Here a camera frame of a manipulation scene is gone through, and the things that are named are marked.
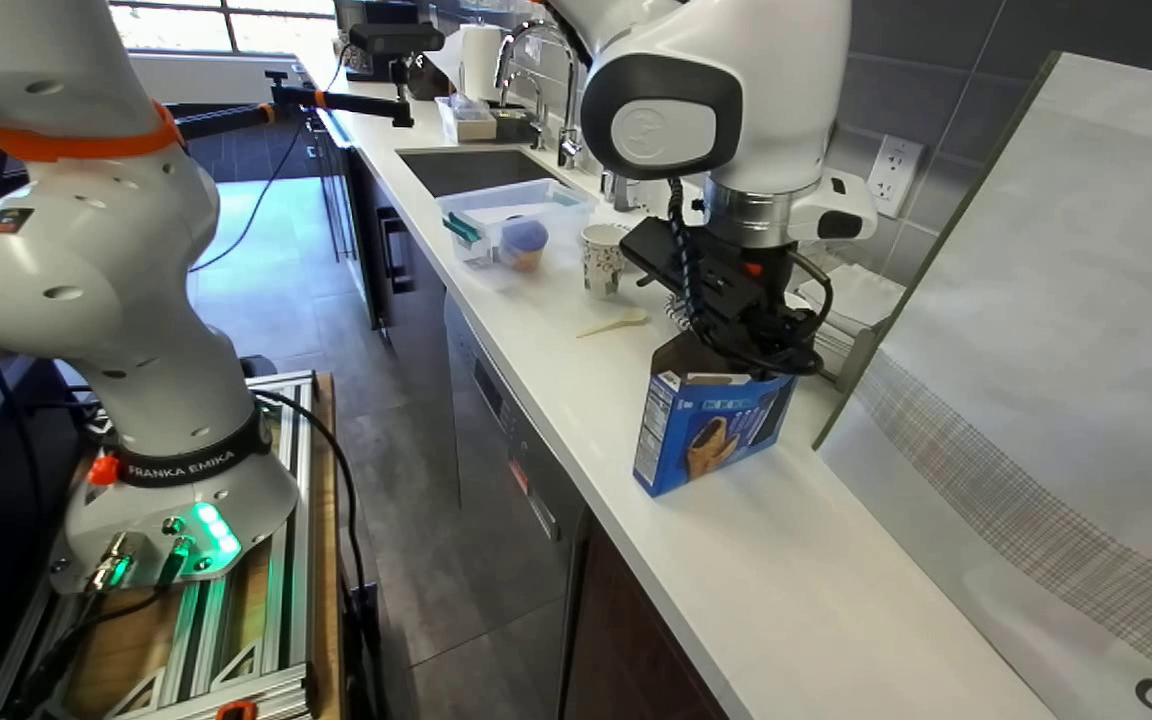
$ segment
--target blue box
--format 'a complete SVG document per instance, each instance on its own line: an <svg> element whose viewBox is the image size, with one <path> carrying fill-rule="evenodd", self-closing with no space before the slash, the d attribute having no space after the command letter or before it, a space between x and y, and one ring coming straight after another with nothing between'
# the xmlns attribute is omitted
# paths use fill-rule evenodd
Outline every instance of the blue box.
<svg viewBox="0 0 1152 720"><path fill-rule="evenodd" d="M657 372L637 446L637 479L665 497L777 445L794 375Z"/></svg>

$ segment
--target green light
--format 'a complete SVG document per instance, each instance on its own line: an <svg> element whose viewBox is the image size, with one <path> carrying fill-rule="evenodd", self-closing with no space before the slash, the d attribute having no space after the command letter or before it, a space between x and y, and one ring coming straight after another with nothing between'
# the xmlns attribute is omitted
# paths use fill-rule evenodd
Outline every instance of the green light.
<svg viewBox="0 0 1152 720"><path fill-rule="evenodd" d="M233 537L218 505L198 505L192 514L200 518L207 537L204 539L207 568L227 568L244 551L244 542Z"/></svg>
<svg viewBox="0 0 1152 720"><path fill-rule="evenodd" d="M124 578L131 575L131 561L118 561L114 571L109 571L109 588L124 588Z"/></svg>

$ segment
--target sink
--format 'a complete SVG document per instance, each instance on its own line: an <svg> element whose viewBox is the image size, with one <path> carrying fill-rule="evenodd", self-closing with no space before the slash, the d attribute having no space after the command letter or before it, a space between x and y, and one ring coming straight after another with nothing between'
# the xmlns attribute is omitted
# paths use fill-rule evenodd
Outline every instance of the sink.
<svg viewBox="0 0 1152 720"><path fill-rule="evenodd" d="M399 150L430 195L458 195L497 183L523 183L523 179L553 179L531 156L523 150Z"/></svg>

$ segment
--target wall outlet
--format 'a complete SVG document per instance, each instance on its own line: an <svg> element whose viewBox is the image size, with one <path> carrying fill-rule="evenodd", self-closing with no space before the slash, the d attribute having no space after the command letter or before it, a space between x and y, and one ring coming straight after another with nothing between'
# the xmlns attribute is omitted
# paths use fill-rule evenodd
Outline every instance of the wall outlet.
<svg viewBox="0 0 1152 720"><path fill-rule="evenodd" d="M869 169L869 191L879 215L899 215L905 195L920 171L926 144L884 134L879 156Z"/></svg>

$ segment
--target floor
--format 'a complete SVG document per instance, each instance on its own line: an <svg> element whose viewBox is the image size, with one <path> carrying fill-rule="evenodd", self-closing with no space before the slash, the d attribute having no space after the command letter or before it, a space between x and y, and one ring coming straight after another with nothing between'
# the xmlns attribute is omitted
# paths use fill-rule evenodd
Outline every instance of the floor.
<svg viewBox="0 0 1152 720"><path fill-rule="evenodd" d="M248 215L259 183L225 183L225 243ZM494 466L494 445L458 451L450 352L440 338L436 278L397 296L397 332L365 328L360 296L334 259L315 179L280 179L255 231L225 265L192 275L192 299L242 352L276 367L335 375L335 432L360 479L368 578L380 583L385 689L391 716L531 720L529 668L510 668L497 644L529 637L539 617L488 608L464 588L485 583L485 565L464 542L458 466Z"/></svg>

